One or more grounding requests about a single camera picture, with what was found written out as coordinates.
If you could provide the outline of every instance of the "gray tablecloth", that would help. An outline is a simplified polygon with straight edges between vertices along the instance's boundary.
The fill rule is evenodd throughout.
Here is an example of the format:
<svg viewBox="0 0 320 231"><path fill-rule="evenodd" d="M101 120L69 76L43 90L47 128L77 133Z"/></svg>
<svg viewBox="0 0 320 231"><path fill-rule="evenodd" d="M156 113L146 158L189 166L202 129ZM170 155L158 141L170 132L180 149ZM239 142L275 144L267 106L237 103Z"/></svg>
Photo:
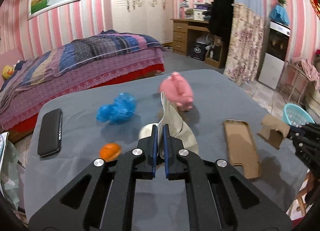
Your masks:
<svg viewBox="0 0 320 231"><path fill-rule="evenodd" d="M223 121L244 120L250 124L261 162L261 177L253 181L262 192L283 210L287 210L298 193L307 168L294 155L289 141L280 150L264 142L256 133L267 113L250 99L243 89L213 70L181 73L194 91L194 108L187 113L188 125L199 143L202 159L228 160ZM27 218L40 209L60 189L99 156L101 146L116 142L122 152L137 146L140 129L159 121L161 81L166 76L104 86L67 94L43 106L28 151L24 187ZM122 125L109 125L96 120L97 109L112 103L120 92L137 98L134 117ZM42 117L47 112L63 111L62 149L50 159L37 155ZM184 181L168 181L164 168L152 181L137 181L132 230L189 230Z"/></svg>

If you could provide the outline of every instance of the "orange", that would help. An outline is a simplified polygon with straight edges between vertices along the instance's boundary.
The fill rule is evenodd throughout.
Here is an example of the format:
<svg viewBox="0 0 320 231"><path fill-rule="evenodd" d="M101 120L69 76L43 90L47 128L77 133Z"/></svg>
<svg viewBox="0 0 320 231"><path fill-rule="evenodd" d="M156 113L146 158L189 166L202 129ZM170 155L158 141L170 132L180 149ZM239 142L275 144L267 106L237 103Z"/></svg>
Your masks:
<svg viewBox="0 0 320 231"><path fill-rule="evenodd" d="M105 161L116 159L121 154L121 146L116 143L107 143L100 149L99 156Z"/></svg>

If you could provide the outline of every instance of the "laundry basket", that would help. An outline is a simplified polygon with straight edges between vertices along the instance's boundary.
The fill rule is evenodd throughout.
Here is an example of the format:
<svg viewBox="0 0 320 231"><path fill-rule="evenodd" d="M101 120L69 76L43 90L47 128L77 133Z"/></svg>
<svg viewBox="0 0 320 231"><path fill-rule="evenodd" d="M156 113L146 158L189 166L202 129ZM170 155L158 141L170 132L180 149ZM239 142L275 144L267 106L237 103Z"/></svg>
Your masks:
<svg viewBox="0 0 320 231"><path fill-rule="evenodd" d="M283 108L282 120L293 126L305 125L306 122L314 123L311 116L300 106L288 103Z"/></svg>

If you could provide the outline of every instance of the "pink pig toy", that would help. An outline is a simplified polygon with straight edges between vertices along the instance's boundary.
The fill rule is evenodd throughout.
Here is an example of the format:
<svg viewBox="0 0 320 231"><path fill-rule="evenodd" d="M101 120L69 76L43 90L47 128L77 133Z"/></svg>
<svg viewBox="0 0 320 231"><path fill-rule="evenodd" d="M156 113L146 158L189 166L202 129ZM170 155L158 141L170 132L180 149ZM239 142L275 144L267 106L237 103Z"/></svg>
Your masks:
<svg viewBox="0 0 320 231"><path fill-rule="evenodd" d="M170 102L176 103L181 111L192 109L192 89L184 77L178 72L173 72L171 76L164 79L159 90L165 93Z"/></svg>

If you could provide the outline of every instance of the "green plant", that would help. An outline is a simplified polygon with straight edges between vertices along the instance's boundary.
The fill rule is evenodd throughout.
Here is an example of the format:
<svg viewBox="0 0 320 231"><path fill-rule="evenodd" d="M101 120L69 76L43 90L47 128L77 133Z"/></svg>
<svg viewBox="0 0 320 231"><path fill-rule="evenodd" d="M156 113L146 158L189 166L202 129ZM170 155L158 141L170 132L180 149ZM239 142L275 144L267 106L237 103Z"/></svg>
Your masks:
<svg viewBox="0 0 320 231"><path fill-rule="evenodd" d="M284 6L284 5L287 4L287 0L277 0L277 1L279 2L279 4L280 4L281 6Z"/></svg>

